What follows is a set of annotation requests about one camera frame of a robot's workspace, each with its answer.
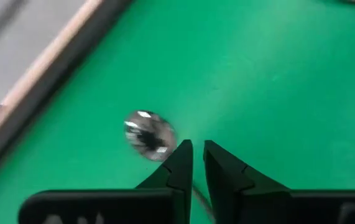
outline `wooden strip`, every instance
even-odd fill
[[[18,80],[1,103],[0,127],[102,2],[103,0],[87,0]]]

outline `white surface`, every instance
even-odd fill
[[[0,102],[84,0],[28,0],[0,35]]]

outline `green surface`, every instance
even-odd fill
[[[137,109],[193,140],[206,194],[205,139],[288,187],[355,189],[355,6],[136,1],[0,167],[0,223],[41,190],[144,180],[159,164],[124,139]]]

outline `wooden edge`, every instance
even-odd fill
[[[0,126],[8,119],[9,115],[15,110],[17,105],[22,99],[24,99],[31,88],[44,74],[46,69],[52,64],[102,2],[103,0],[87,0],[61,30],[57,37],[26,70],[24,75],[18,80],[1,103]]]

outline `gray surface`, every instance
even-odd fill
[[[10,0],[0,0],[7,5]],[[0,33],[0,102],[84,0],[26,0]]]

